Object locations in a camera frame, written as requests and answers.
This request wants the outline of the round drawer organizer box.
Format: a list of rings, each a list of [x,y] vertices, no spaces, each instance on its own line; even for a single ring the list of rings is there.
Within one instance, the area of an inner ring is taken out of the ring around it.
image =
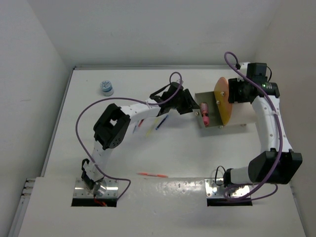
[[[227,79],[219,78],[212,91],[215,94],[220,117],[224,124],[221,127],[247,125],[256,122],[256,114],[249,102],[234,104],[228,102],[229,84]]]

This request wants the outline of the grey metal drawer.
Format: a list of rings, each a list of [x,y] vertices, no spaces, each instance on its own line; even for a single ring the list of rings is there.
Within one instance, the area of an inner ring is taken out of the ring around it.
[[[213,91],[195,93],[195,102],[200,106],[201,103],[207,104],[209,124],[205,125],[200,109],[194,110],[198,124],[201,128],[212,128],[224,126],[220,117],[217,100]]]

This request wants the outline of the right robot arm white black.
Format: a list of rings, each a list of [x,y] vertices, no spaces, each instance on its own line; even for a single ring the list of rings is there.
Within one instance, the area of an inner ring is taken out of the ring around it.
[[[302,164],[301,153],[293,151],[284,132],[278,85],[268,81],[266,71],[265,63],[249,63],[246,76],[253,83],[237,78],[228,80],[228,102],[250,103],[256,114],[261,153],[246,167],[227,169],[226,187],[261,182],[285,185]]]

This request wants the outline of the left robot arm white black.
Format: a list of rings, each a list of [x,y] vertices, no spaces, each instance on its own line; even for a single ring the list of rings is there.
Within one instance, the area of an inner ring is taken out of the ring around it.
[[[146,101],[136,100],[135,104],[117,106],[110,104],[93,127],[94,149],[88,155],[90,160],[82,161],[81,178],[89,189],[106,175],[103,170],[114,148],[119,146],[131,124],[147,118],[159,117],[175,109],[187,114],[199,109],[188,89],[172,82],[152,93]]]

